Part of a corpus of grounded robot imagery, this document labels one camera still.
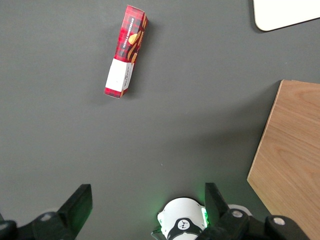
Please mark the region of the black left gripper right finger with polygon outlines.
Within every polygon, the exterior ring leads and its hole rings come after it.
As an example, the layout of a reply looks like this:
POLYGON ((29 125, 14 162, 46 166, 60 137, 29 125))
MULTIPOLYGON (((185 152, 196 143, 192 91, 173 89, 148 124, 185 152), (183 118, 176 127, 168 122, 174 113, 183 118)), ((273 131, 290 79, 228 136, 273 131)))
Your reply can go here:
POLYGON ((205 184, 207 228, 198 240, 266 240, 265 225, 244 210, 230 208, 215 183, 205 184))

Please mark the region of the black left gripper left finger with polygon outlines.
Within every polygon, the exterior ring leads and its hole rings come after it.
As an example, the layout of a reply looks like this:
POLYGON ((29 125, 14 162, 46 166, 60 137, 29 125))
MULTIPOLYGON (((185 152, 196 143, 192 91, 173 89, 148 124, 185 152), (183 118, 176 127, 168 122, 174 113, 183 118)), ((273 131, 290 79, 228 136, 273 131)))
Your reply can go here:
POLYGON ((82 184, 56 211, 47 211, 18 229, 20 240, 74 240, 93 209, 92 187, 82 184))

